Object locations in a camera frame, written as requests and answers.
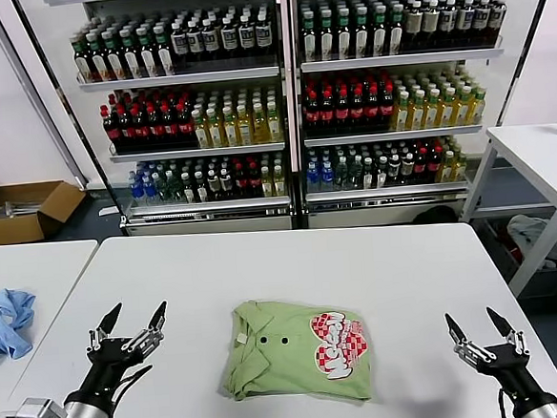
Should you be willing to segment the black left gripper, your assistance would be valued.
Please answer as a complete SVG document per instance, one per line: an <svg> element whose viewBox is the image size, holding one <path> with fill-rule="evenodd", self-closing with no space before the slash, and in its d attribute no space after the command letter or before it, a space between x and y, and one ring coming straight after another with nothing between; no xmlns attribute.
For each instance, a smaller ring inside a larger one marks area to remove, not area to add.
<svg viewBox="0 0 557 418"><path fill-rule="evenodd" d="M92 366L82 387L87 392L114 391L129 367L140 365L143 354L151 354L164 339L162 327L166 322L167 302L162 302L148 326L134 337L107 339L116 325L122 303L105 314L96 328L89 330L87 347Z"/></svg>

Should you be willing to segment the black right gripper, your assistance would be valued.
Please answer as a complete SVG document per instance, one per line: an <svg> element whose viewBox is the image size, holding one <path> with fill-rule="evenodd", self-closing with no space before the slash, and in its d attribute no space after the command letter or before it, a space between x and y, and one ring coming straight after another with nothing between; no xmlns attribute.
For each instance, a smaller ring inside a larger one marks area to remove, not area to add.
<svg viewBox="0 0 557 418"><path fill-rule="evenodd" d="M530 357L523 331L515 330L505 317L491 307L486 309L488 317L506 344L487 348L479 347L466 338L457 322L448 314L444 314L448 333L454 342L454 352L468 363L477 363L477 372L491 376L498 381L505 393L510 397L525 397L542 392L542 388L527 370Z"/></svg>

